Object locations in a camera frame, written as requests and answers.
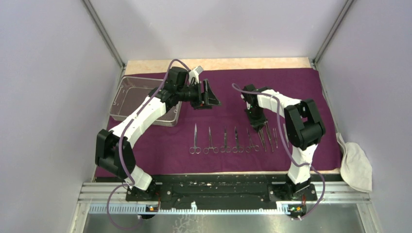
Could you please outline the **metal spatula handle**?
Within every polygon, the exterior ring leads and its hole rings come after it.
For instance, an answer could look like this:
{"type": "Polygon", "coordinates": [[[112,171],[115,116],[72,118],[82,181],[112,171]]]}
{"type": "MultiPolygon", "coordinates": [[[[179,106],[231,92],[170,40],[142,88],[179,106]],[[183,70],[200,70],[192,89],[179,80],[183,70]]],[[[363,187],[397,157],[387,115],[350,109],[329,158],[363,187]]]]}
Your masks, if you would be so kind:
{"type": "Polygon", "coordinates": [[[260,141],[261,141],[261,144],[262,144],[262,149],[264,151],[267,151],[266,142],[265,142],[265,138],[264,138],[264,134],[263,134],[263,129],[259,130],[258,135],[259,135],[259,138],[260,138],[260,141]]]}

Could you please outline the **long metal tweezers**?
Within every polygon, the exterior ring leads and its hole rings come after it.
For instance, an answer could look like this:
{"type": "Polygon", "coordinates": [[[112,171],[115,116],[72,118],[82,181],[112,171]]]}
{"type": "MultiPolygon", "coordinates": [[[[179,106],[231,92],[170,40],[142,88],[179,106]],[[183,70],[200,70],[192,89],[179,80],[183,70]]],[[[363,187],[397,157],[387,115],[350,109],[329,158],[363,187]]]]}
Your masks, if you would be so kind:
{"type": "Polygon", "coordinates": [[[265,123],[265,131],[266,131],[266,134],[267,134],[267,137],[268,137],[268,140],[269,140],[269,145],[271,147],[271,151],[274,152],[273,141],[272,141],[272,136],[270,134],[270,127],[269,127],[268,122],[265,123]]]}

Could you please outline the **short metal tweezers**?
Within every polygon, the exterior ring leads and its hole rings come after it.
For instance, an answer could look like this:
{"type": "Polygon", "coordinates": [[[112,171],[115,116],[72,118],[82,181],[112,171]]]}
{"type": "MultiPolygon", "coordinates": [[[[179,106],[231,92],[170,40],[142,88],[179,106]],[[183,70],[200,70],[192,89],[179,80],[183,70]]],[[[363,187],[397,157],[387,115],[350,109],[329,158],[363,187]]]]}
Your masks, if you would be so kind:
{"type": "Polygon", "coordinates": [[[276,128],[273,128],[273,135],[274,135],[274,140],[275,140],[275,147],[278,148],[278,139],[277,139],[276,128]]]}

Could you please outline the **small curved hemostat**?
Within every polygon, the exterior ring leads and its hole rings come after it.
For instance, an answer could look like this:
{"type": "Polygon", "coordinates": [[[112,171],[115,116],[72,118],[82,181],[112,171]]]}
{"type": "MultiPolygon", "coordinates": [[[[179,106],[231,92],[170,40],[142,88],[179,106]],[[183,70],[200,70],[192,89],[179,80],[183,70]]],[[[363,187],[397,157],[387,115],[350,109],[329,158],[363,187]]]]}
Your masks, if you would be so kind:
{"type": "Polygon", "coordinates": [[[253,140],[252,140],[252,137],[251,137],[251,135],[250,135],[249,130],[246,129],[246,131],[247,131],[247,135],[248,135],[249,146],[245,147],[245,152],[246,152],[246,153],[250,153],[250,152],[252,152],[252,151],[259,152],[259,151],[260,151],[259,146],[254,144],[254,142],[253,142],[253,140]]]}

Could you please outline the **surgical scissors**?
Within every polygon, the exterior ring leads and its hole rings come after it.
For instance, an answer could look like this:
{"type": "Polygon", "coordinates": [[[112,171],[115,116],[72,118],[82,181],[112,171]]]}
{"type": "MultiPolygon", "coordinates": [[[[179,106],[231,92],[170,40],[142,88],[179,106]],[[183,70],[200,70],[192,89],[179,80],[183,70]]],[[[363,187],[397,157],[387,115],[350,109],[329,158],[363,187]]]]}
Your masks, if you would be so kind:
{"type": "Polygon", "coordinates": [[[244,148],[240,145],[237,127],[234,127],[235,146],[232,148],[233,153],[243,153],[244,148]]]}

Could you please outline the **small metal scissors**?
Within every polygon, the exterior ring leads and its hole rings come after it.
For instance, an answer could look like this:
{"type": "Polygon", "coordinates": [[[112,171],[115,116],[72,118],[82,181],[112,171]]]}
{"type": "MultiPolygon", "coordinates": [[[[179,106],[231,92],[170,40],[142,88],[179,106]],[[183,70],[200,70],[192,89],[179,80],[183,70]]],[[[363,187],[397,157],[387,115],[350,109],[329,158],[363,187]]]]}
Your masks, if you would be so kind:
{"type": "Polygon", "coordinates": [[[224,130],[223,130],[223,145],[220,147],[220,152],[222,152],[222,153],[230,153],[231,152],[231,148],[228,146],[226,127],[224,127],[224,130]]]}

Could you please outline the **maroon wrap cloth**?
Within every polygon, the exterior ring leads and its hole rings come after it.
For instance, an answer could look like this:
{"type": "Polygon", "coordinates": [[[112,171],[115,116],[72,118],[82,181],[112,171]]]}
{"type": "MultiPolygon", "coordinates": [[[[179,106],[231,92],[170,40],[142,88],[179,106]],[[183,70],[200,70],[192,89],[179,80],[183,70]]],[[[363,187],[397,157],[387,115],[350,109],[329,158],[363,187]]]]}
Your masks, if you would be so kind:
{"type": "Polygon", "coordinates": [[[151,175],[211,172],[286,171],[291,165],[278,138],[278,148],[251,153],[190,154],[193,146],[194,125],[197,124],[197,145],[208,146],[208,128],[213,145],[223,145],[223,130],[227,129],[229,146],[235,146],[234,127],[237,127],[241,146],[248,146],[246,129],[254,144],[260,138],[250,126],[245,113],[246,104],[232,84],[240,88],[253,84],[256,88],[269,87],[295,99],[313,99],[324,122],[326,134],[322,137],[313,165],[317,170],[334,170],[341,165],[341,151],[336,139],[332,114],[323,96],[319,73],[311,68],[244,69],[204,71],[201,79],[208,79],[221,106],[209,110],[194,110],[189,103],[181,107],[178,122],[173,127],[152,125],[135,143],[133,153],[137,165],[151,175]]]}

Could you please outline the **surgical clamp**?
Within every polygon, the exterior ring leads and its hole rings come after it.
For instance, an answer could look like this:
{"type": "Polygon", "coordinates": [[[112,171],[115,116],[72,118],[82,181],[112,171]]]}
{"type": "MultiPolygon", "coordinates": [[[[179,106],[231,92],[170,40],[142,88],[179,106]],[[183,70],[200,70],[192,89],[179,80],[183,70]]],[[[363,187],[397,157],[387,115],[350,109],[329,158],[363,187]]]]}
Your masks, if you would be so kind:
{"type": "Polygon", "coordinates": [[[219,149],[213,145],[211,128],[208,128],[208,146],[203,149],[204,154],[218,153],[219,149]]]}

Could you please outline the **surgical forceps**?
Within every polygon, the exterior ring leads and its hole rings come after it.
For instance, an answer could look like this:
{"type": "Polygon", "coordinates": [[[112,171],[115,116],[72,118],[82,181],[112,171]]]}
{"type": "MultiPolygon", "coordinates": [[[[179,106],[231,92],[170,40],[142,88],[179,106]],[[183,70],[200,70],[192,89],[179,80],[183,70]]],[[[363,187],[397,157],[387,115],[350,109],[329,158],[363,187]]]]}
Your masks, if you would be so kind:
{"type": "Polygon", "coordinates": [[[190,154],[200,154],[201,148],[197,145],[197,124],[194,125],[193,146],[189,148],[190,154]]]}

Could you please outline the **metal mesh instrument tray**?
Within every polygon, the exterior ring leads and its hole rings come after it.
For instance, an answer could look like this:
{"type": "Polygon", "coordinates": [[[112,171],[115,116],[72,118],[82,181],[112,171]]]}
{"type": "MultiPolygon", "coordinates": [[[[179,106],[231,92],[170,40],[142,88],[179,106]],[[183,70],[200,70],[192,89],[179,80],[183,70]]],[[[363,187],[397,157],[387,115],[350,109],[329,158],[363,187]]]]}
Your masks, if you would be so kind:
{"type": "MultiPolygon", "coordinates": [[[[116,121],[124,121],[140,105],[148,94],[158,88],[162,79],[124,76],[118,86],[110,108],[110,116],[116,121]]],[[[172,107],[165,115],[158,118],[154,125],[173,127],[177,124],[181,103],[172,107]]]]}

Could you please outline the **thin scalpel handle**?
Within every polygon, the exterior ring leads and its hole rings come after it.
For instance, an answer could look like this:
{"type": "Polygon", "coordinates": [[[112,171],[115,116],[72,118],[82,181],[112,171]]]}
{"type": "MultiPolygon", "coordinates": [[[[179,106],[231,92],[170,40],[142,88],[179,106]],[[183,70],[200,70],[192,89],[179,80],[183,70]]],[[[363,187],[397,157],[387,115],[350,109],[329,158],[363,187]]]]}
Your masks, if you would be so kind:
{"type": "Polygon", "coordinates": [[[287,134],[287,129],[286,129],[286,124],[285,123],[283,123],[283,129],[284,129],[284,137],[285,137],[285,142],[286,142],[286,145],[287,145],[287,148],[290,148],[290,146],[289,146],[289,139],[288,139],[288,134],[287,134]]]}

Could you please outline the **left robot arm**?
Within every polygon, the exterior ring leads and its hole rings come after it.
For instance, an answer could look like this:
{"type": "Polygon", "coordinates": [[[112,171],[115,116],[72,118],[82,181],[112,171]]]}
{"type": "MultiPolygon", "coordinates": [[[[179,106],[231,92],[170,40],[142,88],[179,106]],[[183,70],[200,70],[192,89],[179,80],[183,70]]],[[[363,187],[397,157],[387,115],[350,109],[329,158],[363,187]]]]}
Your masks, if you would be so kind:
{"type": "Polygon", "coordinates": [[[201,66],[192,70],[171,67],[160,86],[154,88],[143,103],[123,122],[97,134],[95,164],[137,188],[143,200],[154,198],[152,177],[139,168],[133,153],[134,144],[160,117],[180,102],[189,102],[195,110],[210,109],[221,103],[212,92],[208,79],[199,80],[201,66]]]}

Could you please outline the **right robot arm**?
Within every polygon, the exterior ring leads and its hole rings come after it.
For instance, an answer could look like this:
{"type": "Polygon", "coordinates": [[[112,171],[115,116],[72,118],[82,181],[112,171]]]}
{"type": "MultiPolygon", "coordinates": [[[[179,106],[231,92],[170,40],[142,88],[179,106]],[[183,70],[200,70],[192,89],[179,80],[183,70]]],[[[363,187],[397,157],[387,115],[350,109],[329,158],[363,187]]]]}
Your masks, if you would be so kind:
{"type": "Polygon", "coordinates": [[[312,99],[287,97],[268,87],[257,89],[252,84],[245,86],[240,92],[246,102],[246,115],[255,131],[259,131],[267,123],[263,112],[265,109],[276,113],[279,130],[282,129],[280,119],[284,119],[286,129],[280,134],[280,138],[285,147],[292,145],[292,150],[286,150],[291,166],[287,173],[285,194],[291,200],[298,200],[310,185],[314,152],[326,133],[316,103],[312,99]]]}

